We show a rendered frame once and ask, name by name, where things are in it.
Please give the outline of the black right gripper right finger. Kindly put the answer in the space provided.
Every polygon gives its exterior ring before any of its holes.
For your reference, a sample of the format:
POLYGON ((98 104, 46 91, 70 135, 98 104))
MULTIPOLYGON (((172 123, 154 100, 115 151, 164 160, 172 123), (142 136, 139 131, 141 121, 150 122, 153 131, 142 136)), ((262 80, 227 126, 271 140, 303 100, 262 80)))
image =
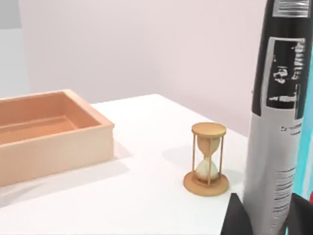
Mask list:
POLYGON ((288 235, 313 235, 313 203, 293 193, 287 228, 288 235))

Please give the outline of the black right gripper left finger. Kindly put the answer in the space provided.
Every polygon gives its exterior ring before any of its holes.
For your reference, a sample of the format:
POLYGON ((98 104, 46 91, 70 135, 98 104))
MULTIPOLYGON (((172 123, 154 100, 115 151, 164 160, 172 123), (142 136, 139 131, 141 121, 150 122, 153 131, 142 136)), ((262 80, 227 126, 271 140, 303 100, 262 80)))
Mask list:
POLYGON ((231 193, 221 235, 252 235, 249 216, 236 193, 231 193))

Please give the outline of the black and grey tube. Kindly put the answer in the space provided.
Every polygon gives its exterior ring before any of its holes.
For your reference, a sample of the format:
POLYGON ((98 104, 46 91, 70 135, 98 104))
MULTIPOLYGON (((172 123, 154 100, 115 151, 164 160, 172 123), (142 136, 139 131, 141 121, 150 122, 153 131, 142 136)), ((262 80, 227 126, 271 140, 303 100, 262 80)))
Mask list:
POLYGON ((253 235, 283 235, 286 230, 312 37, 313 0, 267 0, 243 191, 253 235))

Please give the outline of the wooden hourglass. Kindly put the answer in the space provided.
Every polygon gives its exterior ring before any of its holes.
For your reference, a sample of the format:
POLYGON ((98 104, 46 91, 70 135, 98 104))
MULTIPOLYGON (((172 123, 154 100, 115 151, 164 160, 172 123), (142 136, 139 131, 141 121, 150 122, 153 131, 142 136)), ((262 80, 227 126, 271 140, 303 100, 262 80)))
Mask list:
POLYGON ((183 186, 195 195, 219 196, 229 188, 229 180, 222 174, 226 127, 215 122, 198 122, 191 131, 192 166, 184 176, 183 186))

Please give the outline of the shallow salmon-coloured box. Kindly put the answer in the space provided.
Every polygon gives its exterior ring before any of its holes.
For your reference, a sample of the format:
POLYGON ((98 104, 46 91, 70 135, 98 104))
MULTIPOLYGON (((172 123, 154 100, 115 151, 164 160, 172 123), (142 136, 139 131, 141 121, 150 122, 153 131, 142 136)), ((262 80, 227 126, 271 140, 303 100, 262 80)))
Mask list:
POLYGON ((0 187, 112 159, 113 129, 72 90, 0 98, 0 187))

